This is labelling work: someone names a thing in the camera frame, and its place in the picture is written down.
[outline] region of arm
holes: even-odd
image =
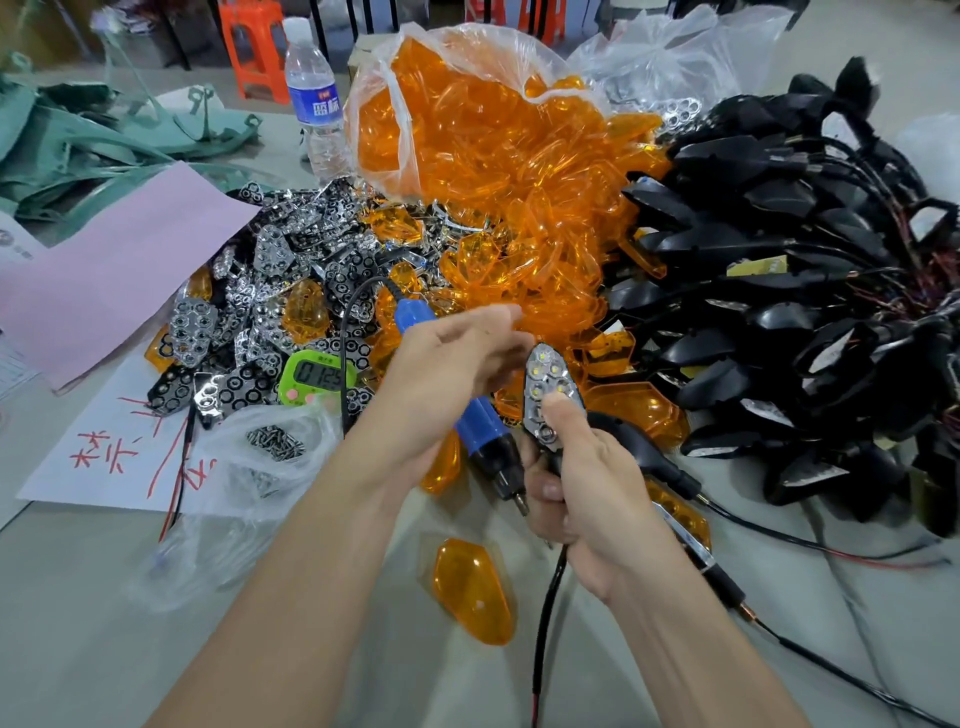
[[[809,728],[673,533],[650,516],[647,532],[624,545],[609,604],[663,725]]]
[[[518,316],[490,306],[406,333],[373,402],[146,728],[329,725],[400,506],[470,398],[522,364],[533,342],[512,331]],[[444,397],[427,397],[437,387]]]
[[[653,509],[630,453],[563,395],[548,396],[543,415],[564,459],[560,478],[528,470],[531,526],[569,544],[570,566],[610,607],[663,725],[809,728]]]

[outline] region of hand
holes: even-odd
[[[543,400],[543,417],[564,446],[561,477],[536,464],[530,438],[521,447],[530,527],[569,544],[567,559],[584,587],[609,603],[638,549],[676,548],[657,517],[633,456],[612,435],[590,429],[584,410],[559,394]]]
[[[517,305],[490,305],[410,327],[345,445],[359,457],[376,453],[406,495],[469,401],[505,386],[526,362],[534,337],[514,331],[521,315]]]

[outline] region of yellow label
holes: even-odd
[[[764,273],[786,273],[786,255],[741,260],[727,269],[728,276],[761,276]]]
[[[695,376],[697,376],[698,374],[700,374],[700,373],[701,373],[704,369],[706,369],[706,368],[707,368],[706,366],[699,366],[699,367],[681,367],[681,368],[680,368],[680,373],[681,373],[682,375],[686,376],[687,378],[693,379]]]

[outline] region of paper sheet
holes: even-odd
[[[0,268],[0,329],[59,389],[123,344],[257,211],[178,162],[29,266]]]
[[[0,212],[0,270],[11,263],[29,263],[47,248],[6,212]]]
[[[113,508],[166,511],[180,469],[186,411],[160,418],[146,406],[156,369],[135,348],[27,479],[17,497]],[[216,460],[203,431],[187,463],[182,510],[230,515],[204,490]]]
[[[23,361],[23,355],[14,349],[7,337],[0,334],[0,400],[39,372]]]

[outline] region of plastic water bottle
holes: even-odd
[[[307,18],[285,18],[283,33],[288,44],[285,74],[290,100],[303,125],[310,166],[324,184],[349,172],[344,112],[333,70],[314,45]]]

